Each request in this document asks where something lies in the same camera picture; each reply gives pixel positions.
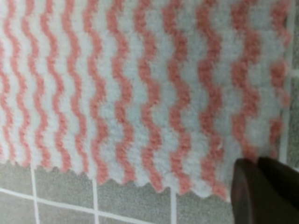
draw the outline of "white fluffy fabric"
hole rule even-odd
[[[277,154],[287,0],[0,0],[0,159],[229,197]]]

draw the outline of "striped bath mat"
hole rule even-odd
[[[289,0],[0,0],[0,161],[228,198],[277,155]]]

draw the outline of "tile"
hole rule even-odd
[[[177,197],[178,224],[233,224],[231,204],[212,196],[201,199],[193,193]]]
[[[35,224],[33,201],[0,193],[0,223]]]
[[[92,181],[86,175],[74,172],[61,173],[57,168],[51,172],[36,170],[37,196],[55,202],[93,208]]]
[[[32,195],[30,167],[23,168],[10,162],[0,164],[0,188]]]
[[[99,224],[130,224],[112,218],[99,217]]]
[[[299,69],[299,0],[296,0],[295,30],[293,37],[293,68]]]
[[[108,181],[98,186],[99,210],[148,222],[170,223],[170,191],[158,194],[148,184],[136,187],[132,182],[119,185]]]
[[[38,204],[41,224],[94,224],[94,215],[81,211]]]
[[[292,78],[287,162],[289,166],[299,168],[299,78]]]

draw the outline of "floor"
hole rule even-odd
[[[299,168],[299,0],[296,0],[292,70],[292,106],[285,153],[287,164]],[[156,194],[146,185],[98,186],[85,175],[57,169],[23,169],[0,165],[0,222],[4,224],[232,224],[230,204],[216,197],[176,196],[168,189]]]

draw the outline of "dark object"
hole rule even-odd
[[[237,160],[231,200],[235,224],[299,224],[299,174],[269,158]]]

